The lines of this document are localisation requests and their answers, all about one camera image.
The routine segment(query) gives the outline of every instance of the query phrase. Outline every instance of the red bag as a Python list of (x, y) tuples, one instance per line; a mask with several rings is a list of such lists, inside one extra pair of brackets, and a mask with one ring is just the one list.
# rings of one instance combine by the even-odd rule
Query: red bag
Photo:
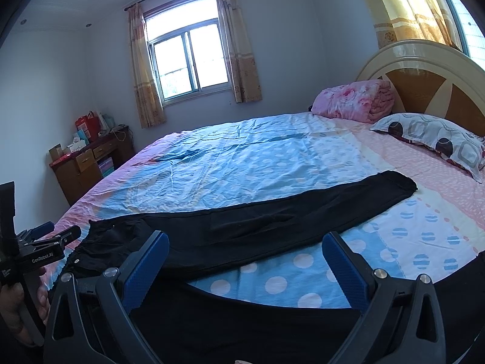
[(88, 138), (89, 142), (93, 142), (98, 138), (98, 134), (101, 131), (101, 124), (98, 116), (93, 111), (90, 111), (87, 116), (81, 116), (76, 120), (76, 127), (78, 130), (84, 131), (84, 134)]

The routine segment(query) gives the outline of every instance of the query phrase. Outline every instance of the bed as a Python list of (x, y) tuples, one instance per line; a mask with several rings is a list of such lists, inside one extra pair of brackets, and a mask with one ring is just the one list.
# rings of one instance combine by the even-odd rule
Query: bed
[[(426, 112), (485, 135), (485, 73), (462, 53), (433, 42), (397, 42), (377, 53), (358, 80), (377, 78), (393, 84), (396, 112)], [(89, 219), (225, 207), (397, 170), (412, 178), (418, 191), (343, 238), (373, 268), (410, 279), (426, 273), (439, 281), (485, 250), (485, 184), (426, 148), (369, 127), (300, 113), (167, 135), (98, 183), (52, 235), (78, 224), (82, 239)], [(485, 169), (481, 173), (485, 181)], [(63, 265), (48, 268), (44, 281), (49, 287)], [(349, 306), (321, 244), (192, 284), (267, 305)]]

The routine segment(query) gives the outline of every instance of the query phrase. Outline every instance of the headboard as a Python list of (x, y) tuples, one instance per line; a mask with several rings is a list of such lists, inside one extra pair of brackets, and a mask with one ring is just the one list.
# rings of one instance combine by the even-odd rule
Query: headboard
[(367, 79), (392, 83), (394, 113), (442, 117), (485, 136), (485, 71), (456, 49), (425, 40), (392, 43), (357, 78)]

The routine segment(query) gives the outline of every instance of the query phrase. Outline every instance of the pink floral blanket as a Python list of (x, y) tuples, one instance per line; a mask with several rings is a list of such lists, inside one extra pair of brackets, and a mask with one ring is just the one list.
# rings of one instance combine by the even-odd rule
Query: pink floral blanket
[(325, 89), (315, 99), (311, 112), (326, 118), (375, 123), (388, 116), (393, 105), (391, 83), (374, 79)]

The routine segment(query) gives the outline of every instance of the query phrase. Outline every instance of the pillow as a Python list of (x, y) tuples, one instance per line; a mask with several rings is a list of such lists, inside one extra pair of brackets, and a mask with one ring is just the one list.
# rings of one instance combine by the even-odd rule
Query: pillow
[(473, 179), (482, 183), (480, 170), (485, 166), (485, 139), (453, 122), (421, 113), (395, 113), (382, 118), (370, 129), (424, 145), (448, 163), (469, 171)]
[(374, 79), (325, 89), (315, 99), (311, 112), (327, 118), (375, 123), (389, 115), (393, 105), (391, 83)]

